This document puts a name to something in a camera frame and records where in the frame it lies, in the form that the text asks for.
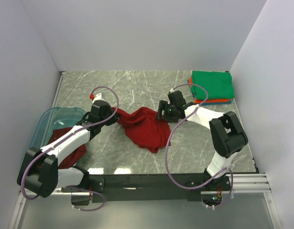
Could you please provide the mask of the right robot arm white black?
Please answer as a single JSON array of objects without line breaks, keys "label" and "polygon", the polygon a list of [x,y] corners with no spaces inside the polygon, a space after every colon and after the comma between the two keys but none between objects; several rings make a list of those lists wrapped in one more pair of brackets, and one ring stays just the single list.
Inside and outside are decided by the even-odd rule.
[{"label": "right robot arm white black", "polygon": [[[208,190],[215,190],[221,184],[220,179],[229,170],[232,159],[248,144],[243,126],[234,112],[215,112],[194,102],[187,103],[179,90],[170,92],[168,98],[169,101],[159,101],[157,119],[177,124],[171,131],[165,147],[165,167],[170,180],[182,189],[195,190],[205,187]],[[179,184],[168,167],[168,147],[172,135],[185,121],[209,129],[215,149],[211,163],[205,170],[204,182],[195,187]]]}]

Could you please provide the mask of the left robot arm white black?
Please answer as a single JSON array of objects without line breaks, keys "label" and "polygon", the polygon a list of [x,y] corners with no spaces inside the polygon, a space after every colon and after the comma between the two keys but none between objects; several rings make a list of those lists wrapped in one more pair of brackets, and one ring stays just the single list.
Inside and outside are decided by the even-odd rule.
[{"label": "left robot arm white black", "polygon": [[76,149],[91,141],[101,132],[103,126],[118,121],[110,104],[95,100],[90,112],[76,123],[66,134],[42,148],[31,147],[25,153],[18,174],[17,184],[37,196],[46,198],[60,187],[73,186],[80,192],[90,186],[89,172],[75,166],[60,169],[60,164]]}]

